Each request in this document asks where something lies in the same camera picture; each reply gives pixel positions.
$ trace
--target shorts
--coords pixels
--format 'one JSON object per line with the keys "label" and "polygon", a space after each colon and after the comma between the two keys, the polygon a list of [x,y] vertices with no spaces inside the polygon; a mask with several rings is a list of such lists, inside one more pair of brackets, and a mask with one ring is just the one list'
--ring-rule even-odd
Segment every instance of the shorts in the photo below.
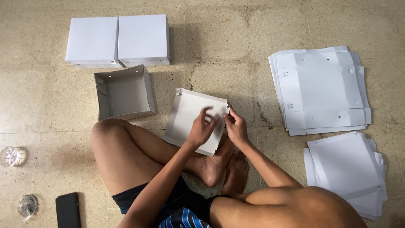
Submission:
{"label": "shorts", "polygon": [[[146,187],[147,184],[148,183],[136,186],[112,196],[115,203],[119,206],[122,214],[127,213],[134,200]],[[150,227],[158,227],[163,220],[165,220],[171,214],[183,207],[190,209],[192,212],[194,212],[194,214],[196,214],[199,219],[210,224],[209,210],[211,208],[212,202],[216,197],[218,196],[212,196],[208,199],[205,199],[202,195],[191,191],[185,183],[184,179],[180,176],[172,192],[170,193],[162,209],[160,210],[156,219]]]}

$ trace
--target knee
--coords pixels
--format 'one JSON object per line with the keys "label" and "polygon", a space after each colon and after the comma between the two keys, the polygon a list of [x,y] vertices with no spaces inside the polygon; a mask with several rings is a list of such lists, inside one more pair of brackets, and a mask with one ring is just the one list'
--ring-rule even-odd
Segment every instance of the knee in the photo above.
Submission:
{"label": "knee", "polygon": [[111,133],[117,133],[124,129],[125,125],[128,124],[125,120],[120,119],[106,119],[98,121],[92,128],[90,133],[90,141],[94,141],[105,137]]}

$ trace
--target white box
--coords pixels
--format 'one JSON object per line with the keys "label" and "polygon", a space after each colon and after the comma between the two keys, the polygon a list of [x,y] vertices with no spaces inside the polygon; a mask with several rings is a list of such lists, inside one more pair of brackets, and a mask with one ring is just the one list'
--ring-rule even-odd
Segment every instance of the white box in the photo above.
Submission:
{"label": "white box", "polygon": [[112,72],[94,73],[98,98],[98,120],[130,120],[154,115],[148,70],[139,65]]}
{"label": "white box", "polygon": [[118,59],[126,67],[170,65],[166,14],[119,17]]}
{"label": "white box", "polygon": [[118,17],[72,18],[66,58],[78,68],[120,68]]}
{"label": "white box", "polygon": [[214,156],[225,128],[222,113],[229,113],[230,109],[226,99],[177,88],[169,123],[162,139],[176,146],[182,146],[190,134],[193,122],[200,114],[201,109],[208,106],[213,108],[208,110],[207,114],[217,118],[218,124],[207,142],[201,145],[196,152]]}

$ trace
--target black smartphone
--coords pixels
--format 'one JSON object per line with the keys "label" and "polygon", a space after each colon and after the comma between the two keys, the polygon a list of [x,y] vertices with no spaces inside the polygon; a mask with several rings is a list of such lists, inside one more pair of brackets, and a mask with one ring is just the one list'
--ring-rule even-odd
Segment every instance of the black smartphone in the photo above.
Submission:
{"label": "black smartphone", "polygon": [[56,197],[58,228],[81,228],[77,192]]}

